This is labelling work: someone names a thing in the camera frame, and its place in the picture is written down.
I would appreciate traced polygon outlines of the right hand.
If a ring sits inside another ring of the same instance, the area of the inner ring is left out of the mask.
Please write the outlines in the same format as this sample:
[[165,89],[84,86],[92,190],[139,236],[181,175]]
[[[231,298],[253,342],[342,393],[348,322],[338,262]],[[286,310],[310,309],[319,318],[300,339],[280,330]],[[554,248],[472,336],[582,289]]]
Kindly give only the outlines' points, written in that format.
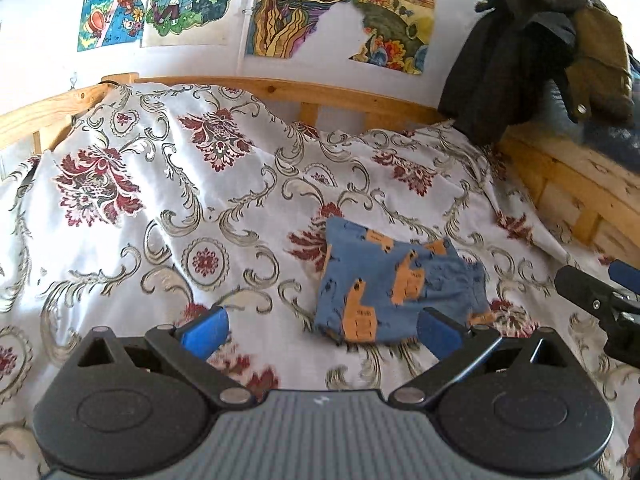
[[628,445],[625,453],[625,466],[627,468],[627,477],[629,479],[639,478],[639,462],[640,462],[640,429],[634,426],[628,437]]

